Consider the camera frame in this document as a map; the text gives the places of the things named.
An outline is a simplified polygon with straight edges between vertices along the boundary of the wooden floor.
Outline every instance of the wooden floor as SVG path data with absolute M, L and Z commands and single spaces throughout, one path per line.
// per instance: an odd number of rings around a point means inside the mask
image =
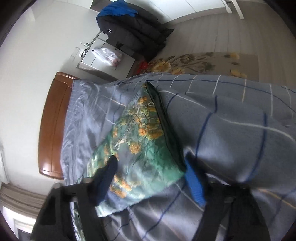
M 296 87 L 296 39 L 267 4 L 239 1 L 244 20 L 233 13 L 208 15 L 173 26 L 158 57 L 186 53 L 255 54 L 259 81 Z

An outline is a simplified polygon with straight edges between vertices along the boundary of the baseboard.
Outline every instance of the baseboard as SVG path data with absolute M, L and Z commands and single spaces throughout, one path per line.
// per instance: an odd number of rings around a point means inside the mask
M 182 17 L 176 18 L 174 20 L 171 20 L 171 21 L 165 23 L 164 25 L 166 27 L 169 27 L 169 26 L 172 26 L 172 25 L 175 25 L 175 24 L 178 24 L 178 23 L 181 23 L 181 22 L 193 19 L 193 18 L 199 18 L 199 17 L 203 17 L 203 16 L 207 16 L 207 15 L 220 14 L 220 13 L 227 13 L 226 8 L 220 7 L 220 8 L 207 9 L 207 10 L 200 11 L 200 12 L 194 12 L 194 13 L 188 14 L 186 16 L 182 16 Z

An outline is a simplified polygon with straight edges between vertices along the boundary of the gray plaid bedding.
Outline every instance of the gray plaid bedding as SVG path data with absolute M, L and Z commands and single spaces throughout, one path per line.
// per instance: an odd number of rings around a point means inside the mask
M 61 165 L 66 185 L 83 174 L 94 149 L 145 81 L 157 87 L 184 153 L 208 175 L 252 188 L 271 240 L 296 219 L 296 91 L 216 75 L 149 73 L 97 85 L 75 80 L 66 116 Z M 104 218 L 110 241 L 190 241 L 203 214 L 184 179 Z M 216 240 L 223 240 L 227 218 Z

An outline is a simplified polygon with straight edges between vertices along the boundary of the white furniture leg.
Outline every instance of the white furniture leg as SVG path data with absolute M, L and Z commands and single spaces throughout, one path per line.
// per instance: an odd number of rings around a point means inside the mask
M 224 4 L 224 6 L 225 6 L 225 8 L 226 8 L 226 11 L 228 12 L 228 13 L 232 13 L 232 11 L 231 11 L 231 9 L 230 9 L 230 7 L 228 7 L 228 5 L 227 5 L 227 3 L 225 2 L 225 0 L 221 0 L 222 1 L 222 3 Z
M 235 9 L 236 9 L 236 11 L 237 11 L 237 13 L 239 14 L 239 18 L 240 18 L 240 19 L 244 19 L 244 16 L 243 16 L 243 14 L 242 14 L 241 9 L 239 8 L 239 5 L 238 5 L 238 3 L 237 3 L 237 0 L 231 0 L 231 1 L 232 1 L 232 3 L 233 3 L 233 5 L 234 5 L 234 7 L 235 7 Z

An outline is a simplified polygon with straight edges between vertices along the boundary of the brown wood panel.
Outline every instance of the brown wood panel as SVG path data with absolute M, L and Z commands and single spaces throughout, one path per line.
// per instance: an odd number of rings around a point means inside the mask
M 74 79 L 78 78 L 57 72 L 47 94 L 41 119 L 38 152 L 39 172 L 55 179 L 63 179 L 60 156 L 66 113 Z

